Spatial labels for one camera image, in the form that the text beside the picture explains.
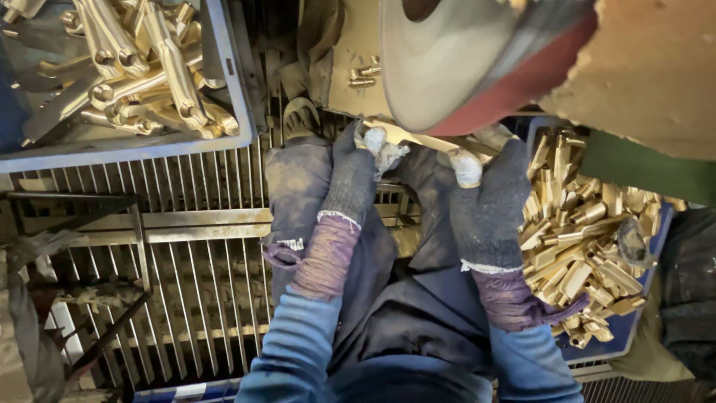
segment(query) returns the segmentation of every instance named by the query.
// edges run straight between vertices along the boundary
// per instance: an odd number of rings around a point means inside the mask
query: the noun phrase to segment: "grinding wheel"
[[[458,136],[507,116],[566,79],[596,28],[592,0],[381,0],[382,81],[412,133]]]

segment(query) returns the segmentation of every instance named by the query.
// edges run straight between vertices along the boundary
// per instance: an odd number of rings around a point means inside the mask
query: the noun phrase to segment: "metal grille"
[[[695,380],[630,381],[621,376],[587,382],[582,389],[586,403],[695,403],[705,402],[708,392]]]
[[[323,131],[332,135],[347,120],[331,116],[323,115]],[[259,243],[271,221],[263,168],[265,153],[282,137],[275,131],[242,149],[10,174],[15,189],[43,179],[57,191],[140,196],[155,293],[84,388],[131,385],[136,391],[248,371],[271,322],[271,268]],[[408,213],[403,196],[399,186],[379,186],[376,202],[386,224]],[[96,208],[27,203],[21,220],[26,231],[37,230]],[[139,278],[128,217],[113,214],[93,223],[82,246],[52,256],[47,268],[67,282]],[[48,327],[65,327],[65,334],[84,327],[64,351],[69,364],[119,314],[117,308],[56,303]]]

